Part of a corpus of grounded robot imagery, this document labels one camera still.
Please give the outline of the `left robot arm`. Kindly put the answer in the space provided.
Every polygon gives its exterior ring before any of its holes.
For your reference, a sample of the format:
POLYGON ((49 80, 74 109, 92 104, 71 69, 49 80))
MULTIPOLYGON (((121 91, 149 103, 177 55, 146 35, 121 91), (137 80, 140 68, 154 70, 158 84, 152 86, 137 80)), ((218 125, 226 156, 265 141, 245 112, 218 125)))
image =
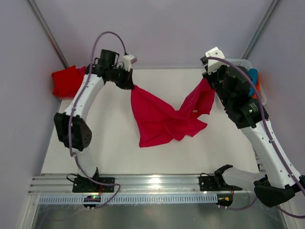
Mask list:
POLYGON ((100 186, 99 171, 89 150, 92 131, 86 123, 92 103, 107 82, 115 83, 124 90, 134 89, 132 64, 136 61, 135 55, 125 53, 120 56, 114 51, 103 49, 100 56, 92 58, 87 66, 72 103, 63 113, 54 116, 58 140, 69 149, 78 167, 74 180, 76 188, 94 192, 100 186))

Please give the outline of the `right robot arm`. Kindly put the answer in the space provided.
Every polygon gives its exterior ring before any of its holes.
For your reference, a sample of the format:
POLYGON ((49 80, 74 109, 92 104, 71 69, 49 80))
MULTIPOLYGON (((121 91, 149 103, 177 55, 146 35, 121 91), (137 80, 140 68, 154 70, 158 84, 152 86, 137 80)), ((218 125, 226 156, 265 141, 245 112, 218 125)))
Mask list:
POLYGON ((213 183, 218 189, 238 187, 252 191, 267 207, 276 207, 304 192, 305 177, 290 163, 280 146, 269 115, 259 97, 248 71, 233 64, 206 67, 203 78, 216 92, 229 119, 251 143, 264 166, 264 171, 251 173, 225 165, 214 173, 213 183))

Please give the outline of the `magenta t shirt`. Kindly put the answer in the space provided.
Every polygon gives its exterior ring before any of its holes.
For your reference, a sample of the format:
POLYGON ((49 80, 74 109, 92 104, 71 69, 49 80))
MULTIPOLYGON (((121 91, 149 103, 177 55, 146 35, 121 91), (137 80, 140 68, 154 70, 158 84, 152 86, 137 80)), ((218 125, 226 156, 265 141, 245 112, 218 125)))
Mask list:
POLYGON ((131 91, 131 108, 140 133, 139 147, 159 146, 172 140, 181 141, 185 136, 195 136, 207 127, 199 117, 210 114, 214 97, 214 90, 206 79, 202 79, 176 110, 135 86, 131 91))

